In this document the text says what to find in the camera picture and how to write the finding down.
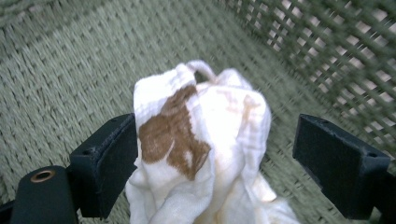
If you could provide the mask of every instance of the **wicker texture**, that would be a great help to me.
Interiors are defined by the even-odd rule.
[[[14,20],[20,20],[27,11],[39,10],[40,4],[52,0],[0,0],[0,27]]]
[[[273,127],[262,172],[302,223],[349,223],[291,157],[297,118],[329,119],[394,153],[394,10],[380,9],[384,26],[376,26],[369,12],[363,18],[372,20],[355,22],[338,3],[312,2],[235,1],[225,7],[212,0],[60,0],[35,1],[11,13],[21,16],[0,25],[0,203],[14,199],[28,172],[66,165],[68,154],[105,121],[132,111],[139,78],[200,58],[217,73],[235,67],[267,98]],[[359,35],[360,29],[345,28],[341,35],[334,28],[341,19],[331,19],[325,7],[339,8],[343,24],[370,26],[366,33],[376,31],[382,36],[377,41],[388,44],[374,44],[379,35]],[[325,21],[332,24],[326,25],[333,27],[330,34]],[[350,35],[357,40],[348,42]],[[126,223],[128,213],[122,194],[105,222]]]
[[[345,128],[396,157],[396,1],[225,4],[332,104]]]

